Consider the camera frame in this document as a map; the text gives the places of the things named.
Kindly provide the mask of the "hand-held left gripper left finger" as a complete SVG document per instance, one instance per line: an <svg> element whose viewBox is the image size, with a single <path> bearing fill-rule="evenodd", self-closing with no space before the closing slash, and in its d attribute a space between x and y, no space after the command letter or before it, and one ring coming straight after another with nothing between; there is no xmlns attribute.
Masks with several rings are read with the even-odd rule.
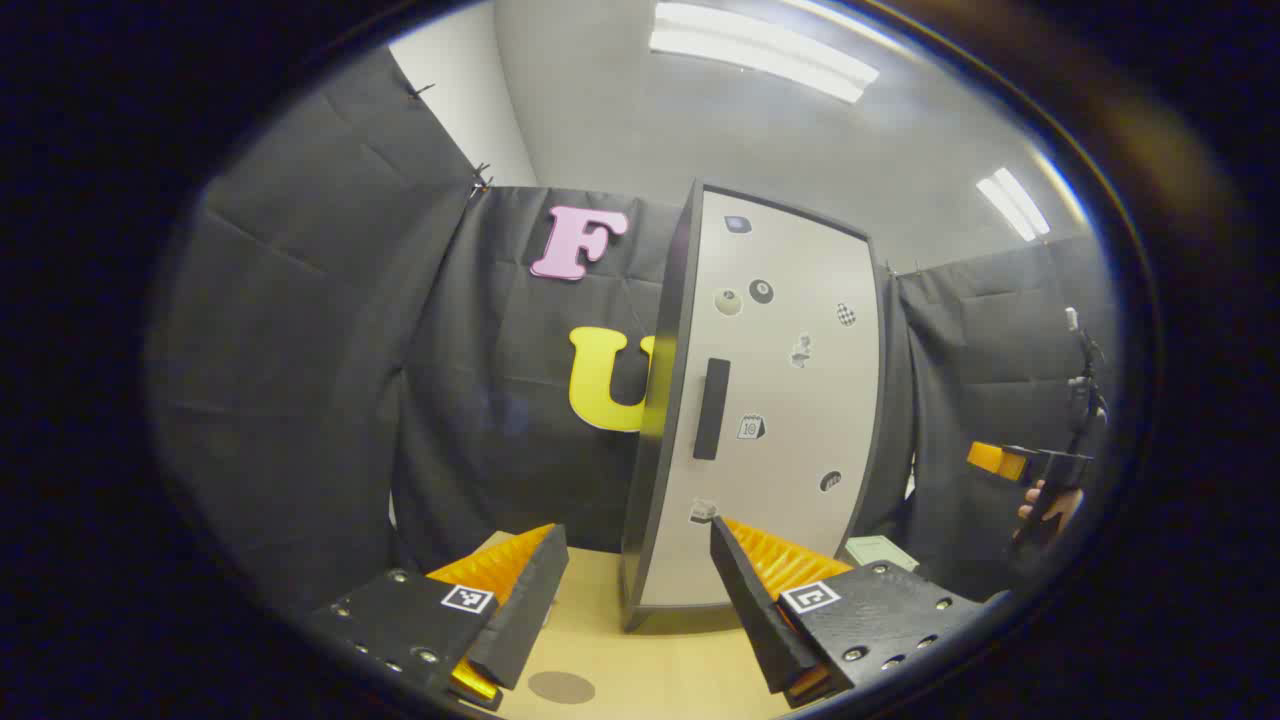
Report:
<svg viewBox="0 0 1280 720"><path fill-rule="evenodd" d="M404 698L495 711L568 561L564 527L545 524L433 571L387 570L306 615L303 633Z"/></svg>

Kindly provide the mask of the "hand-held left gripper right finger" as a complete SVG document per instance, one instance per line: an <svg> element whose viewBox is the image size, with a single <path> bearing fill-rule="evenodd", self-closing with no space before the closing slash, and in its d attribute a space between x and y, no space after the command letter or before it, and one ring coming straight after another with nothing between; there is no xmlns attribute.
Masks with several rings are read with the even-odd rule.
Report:
<svg viewBox="0 0 1280 720"><path fill-rule="evenodd" d="M896 562L854 566L724 516L709 553L768 691L790 708L879 693L986 614Z"/></svg>

